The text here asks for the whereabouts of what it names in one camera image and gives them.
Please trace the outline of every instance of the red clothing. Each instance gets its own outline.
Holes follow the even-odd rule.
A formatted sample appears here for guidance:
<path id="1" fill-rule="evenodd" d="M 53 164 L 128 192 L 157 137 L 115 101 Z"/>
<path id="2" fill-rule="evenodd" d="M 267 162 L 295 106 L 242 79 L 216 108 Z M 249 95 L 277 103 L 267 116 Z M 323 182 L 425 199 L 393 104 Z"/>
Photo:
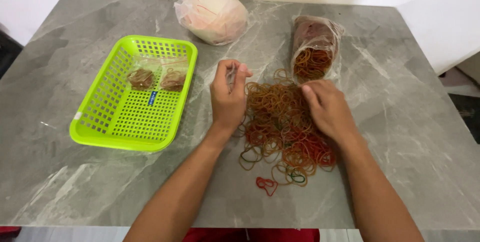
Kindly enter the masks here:
<path id="1" fill-rule="evenodd" d="M 319 242 L 318 229 L 190 228 L 182 242 Z"/>

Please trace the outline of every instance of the marble surface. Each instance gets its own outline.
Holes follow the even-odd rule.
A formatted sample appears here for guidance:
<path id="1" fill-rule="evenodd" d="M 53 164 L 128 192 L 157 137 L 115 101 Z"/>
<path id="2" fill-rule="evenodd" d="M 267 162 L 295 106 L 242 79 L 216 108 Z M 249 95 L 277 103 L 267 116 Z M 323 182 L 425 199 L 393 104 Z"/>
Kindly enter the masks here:
<path id="1" fill-rule="evenodd" d="M 60 0 L 0 80 L 0 225 L 129 226 L 211 123 L 208 85 L 233 58 L 271 81 L 289 68 L 292 17 L 345 27 L 334 77 L 369 147 L 420 229 L 480 228 L 480 151 L 393 8 L 243 0 L 248 31 L 223 47 L 176 21 L 176 0 Z M 69 124 L 114 43 L 126 35 L 193 42 L 199 57 L 177 137 L 145 154 L 73 142 Z M 195 227 L 353 228 L 343 168 L 273 197 L 246 172 L 243 139 L 221 154 Z"/>

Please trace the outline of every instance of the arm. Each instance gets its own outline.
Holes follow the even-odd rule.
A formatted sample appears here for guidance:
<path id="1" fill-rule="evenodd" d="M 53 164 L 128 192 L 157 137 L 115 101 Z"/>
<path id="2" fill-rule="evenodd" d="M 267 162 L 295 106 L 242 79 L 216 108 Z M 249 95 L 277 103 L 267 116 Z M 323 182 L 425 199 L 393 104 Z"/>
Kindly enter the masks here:
<path id="1" fill-rule="evenodd" d="M 404 203 L 370 154 L 342 92 L 330 81 L 302 85 L 317 127 L 340 147 L 365 242 L 423 241 Z"/>
<path id="2" fill-rule="evenodd" d="M 232 93 L 225 74 L 238 67 Z M 124 242 L 181 241 L 200 208 L 213 167 L 219 154 L 238 127 L 245 112 L 245 79 L 252 76 L 244 64 L 236 60 L 220 61 L 210 86 L 213 123 L 204 140 L 178 167 L 145 205 Z"/>

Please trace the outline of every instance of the person's right hand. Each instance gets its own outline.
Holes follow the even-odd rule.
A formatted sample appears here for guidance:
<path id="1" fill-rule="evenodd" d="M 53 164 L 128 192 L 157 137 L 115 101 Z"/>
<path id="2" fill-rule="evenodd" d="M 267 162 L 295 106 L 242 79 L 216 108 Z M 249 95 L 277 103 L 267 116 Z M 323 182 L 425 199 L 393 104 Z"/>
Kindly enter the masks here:
<path id="1" fill-rule="evenodd" d="M 329 80 L 313 80 L 301 85 L 311 116 L 318 129 L 338 144 L 358 134 L 345 96 Z"/>

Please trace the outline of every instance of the blue label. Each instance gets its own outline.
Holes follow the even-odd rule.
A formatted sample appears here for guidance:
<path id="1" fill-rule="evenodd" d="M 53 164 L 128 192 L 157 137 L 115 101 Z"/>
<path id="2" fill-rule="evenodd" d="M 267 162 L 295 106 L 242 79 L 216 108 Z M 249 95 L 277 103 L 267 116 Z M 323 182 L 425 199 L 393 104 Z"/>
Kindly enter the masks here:
<path id="1" fill-rule="evenodd" d="M 155 101 L 156 96 L 157 96 L 157 92 L 153 91 L 152 94 L 150 95 L 150 99 L 148 99 L 148 105 L 153 105 L 153 102 Z"/>

